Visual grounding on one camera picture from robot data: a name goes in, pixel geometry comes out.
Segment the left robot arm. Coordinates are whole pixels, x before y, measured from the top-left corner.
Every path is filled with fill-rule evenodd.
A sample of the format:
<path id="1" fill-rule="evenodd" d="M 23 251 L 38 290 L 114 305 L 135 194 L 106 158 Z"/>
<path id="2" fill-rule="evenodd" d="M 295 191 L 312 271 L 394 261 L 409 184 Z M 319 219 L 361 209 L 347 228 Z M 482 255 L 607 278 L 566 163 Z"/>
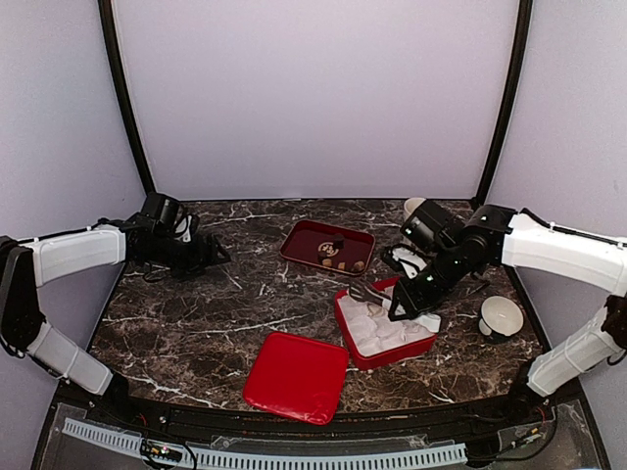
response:
<path id="1" fill-rule="evenodd" d="M 49 285 L 92 270 L 128 262 L 165 268 L 190 279 L 230 260 L 216 236 L 182 226 L 176 230 L 129 221 L 101 221 L 88 228 L 16 240 L 1 239 L 1 346 L 16 358 L 29 357 L 58 379 L 100 399 L 99 408 L 118 427 L 138 418 L 127 379 L 60 331 L 42 310 Z"/>

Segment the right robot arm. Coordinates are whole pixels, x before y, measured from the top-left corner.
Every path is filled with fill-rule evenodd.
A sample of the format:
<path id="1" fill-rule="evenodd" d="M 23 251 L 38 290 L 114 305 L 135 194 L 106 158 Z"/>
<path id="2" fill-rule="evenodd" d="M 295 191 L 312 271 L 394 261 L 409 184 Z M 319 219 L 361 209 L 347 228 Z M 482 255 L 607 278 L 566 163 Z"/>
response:
<path id="1" fill-rule="evenodd" d="M 394 286 L 388 317 L 416 320 L 432 312 L 469 274 L 487 266 L 531 268 L 597 286 L 604 305 L 577 332 L 550 351 L 525 362 L 500 404 L 506 423 L 519 425 L 561 386 L 602 361 L 626 356 L 626 240 L 542 220 L 527 209 L 495 205 L 477 209 L 468 221 L 425 199 L 401 227 L 402 234 L 431 260 Z"/>

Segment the metal tongs white handles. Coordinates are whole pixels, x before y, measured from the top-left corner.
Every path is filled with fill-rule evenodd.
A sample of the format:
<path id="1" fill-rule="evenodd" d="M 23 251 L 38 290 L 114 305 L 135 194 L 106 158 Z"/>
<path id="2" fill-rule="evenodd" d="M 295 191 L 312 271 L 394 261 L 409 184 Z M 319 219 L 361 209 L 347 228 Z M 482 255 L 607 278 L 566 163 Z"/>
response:
<path id="1" fill-rule="evenodd" d="M 417 317 L 411 317 L 399 303 L 385 294 L 383 291 L 376 290 L 372 285 L 363 283 L 354 283 L 348 288 L 348 295 L 356 302 L 372 304 L 380 306 L 388 313 L 388 319 L 395 321 L 412 321 L 427 331 L 437 334 L 441 327 L 441 317 L 435 313 L 420 313 Z"/>

